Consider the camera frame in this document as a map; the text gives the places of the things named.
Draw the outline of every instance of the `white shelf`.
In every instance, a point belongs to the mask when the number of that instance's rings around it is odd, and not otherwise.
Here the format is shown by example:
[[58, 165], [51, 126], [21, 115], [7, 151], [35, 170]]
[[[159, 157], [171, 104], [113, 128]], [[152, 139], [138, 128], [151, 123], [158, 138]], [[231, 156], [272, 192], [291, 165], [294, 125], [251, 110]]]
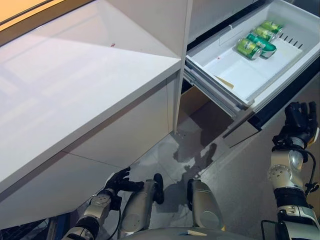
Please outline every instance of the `white shelf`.
[[0, 192], [180, 67], [104, 0], [1, 47]]

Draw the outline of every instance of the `cabinet door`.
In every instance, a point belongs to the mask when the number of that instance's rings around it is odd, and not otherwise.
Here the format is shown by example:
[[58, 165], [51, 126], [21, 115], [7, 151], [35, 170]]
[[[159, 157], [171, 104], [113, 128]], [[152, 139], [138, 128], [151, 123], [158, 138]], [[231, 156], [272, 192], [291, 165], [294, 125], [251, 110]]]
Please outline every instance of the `cabinet door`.
[[95, 135], [89, 132], [79, 139], [80, 145], [75, 142], [65, 151], [122, 168], [132, 164], [169, 133], [166, 81], [151, 91], [123, 115], [108, 119]]
[[71, 212], [121, 169], [64, 152], [50, 161], [55, 163], [1, 202], [0, 229]]
[[252, 0], [194, 0], [188, 42], [252, 3]]

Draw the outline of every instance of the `soda can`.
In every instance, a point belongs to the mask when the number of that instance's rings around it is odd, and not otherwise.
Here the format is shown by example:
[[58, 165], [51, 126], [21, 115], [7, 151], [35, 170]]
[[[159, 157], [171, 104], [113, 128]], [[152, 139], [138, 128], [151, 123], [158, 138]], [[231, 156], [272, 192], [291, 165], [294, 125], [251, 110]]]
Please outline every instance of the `soda can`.
[[262, 49], [257, 46], [254, 42], [250, 41], [246, 38], [241, 38], [237, 45], [236, 49], [246, 56], [248, 59], [255, 60], [257, 57], [260, 56]]
[[259, 37], [254, 32], [250, 32], [246, 38], [249, 39], [251, 42], [254, 42], [260, 48], [262, 48], [261, 56], [265, 57], [266, 59], [270, 58], [277, 51], [275, 45]]
[[264, 21], [261, 25], [264, 29], [267, 29], [277, 35], [280, 35], [284, 30], [284, 26], [278, 25], [273, 21]]
[[257, 34], [260, 38], [267, 40], [268, 42], [272, 42], [276, 38], [276, 34], [272, 31], [269, 31], [262, 26], [258, 26], [252, 30], [255, 34]]

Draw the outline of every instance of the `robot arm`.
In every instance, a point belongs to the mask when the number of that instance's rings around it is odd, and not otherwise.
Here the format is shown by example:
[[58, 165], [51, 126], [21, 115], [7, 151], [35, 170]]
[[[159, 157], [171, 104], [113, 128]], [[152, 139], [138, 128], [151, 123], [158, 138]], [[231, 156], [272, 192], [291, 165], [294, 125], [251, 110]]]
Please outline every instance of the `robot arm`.
[[[278, 207], [276, 237], [279, 240], [319, 240], [320, 225], [307, 203], [307, 195], [319, 188], [318, 183], [313, 183], [316, 160], [305, 150], [319, 134], [316, 104], [309, 103], [308, 114], [305, 103], [293, 102], [286, 107], [285, 115], [285, 126], [273, 138], [275, 146], [268, 171]], [[304, 191], [301, 171], [308, 154], [312, 157], [313, 169]]]
[[63, 240], [95, 240], [100, 226], [105, 222], [110, 210], [118, 211], [122, 198], [118, 192], [136, 192], [142, 189], [144, 182], [129, 181], [130, 167], [115, 173], [105, 184], [104, 188], [94, 195], [89, 206], [80, 216], [75, 227], [71, 228]]

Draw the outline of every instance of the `pull-out drawer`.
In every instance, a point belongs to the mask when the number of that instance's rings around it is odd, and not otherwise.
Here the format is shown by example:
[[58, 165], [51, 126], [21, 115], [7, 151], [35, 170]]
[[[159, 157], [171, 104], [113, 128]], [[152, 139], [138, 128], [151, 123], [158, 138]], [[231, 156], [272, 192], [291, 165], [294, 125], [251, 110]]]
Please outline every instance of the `pull-out drawer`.
[[[284, 25], [268, 59], [249, 60], [235, 50], [240, 38], [264, 20]], [[234, 120], [256, 112], [318, 56], [319, 17], [282, 0], [268, 1], [187, 52], [184, 78]]]

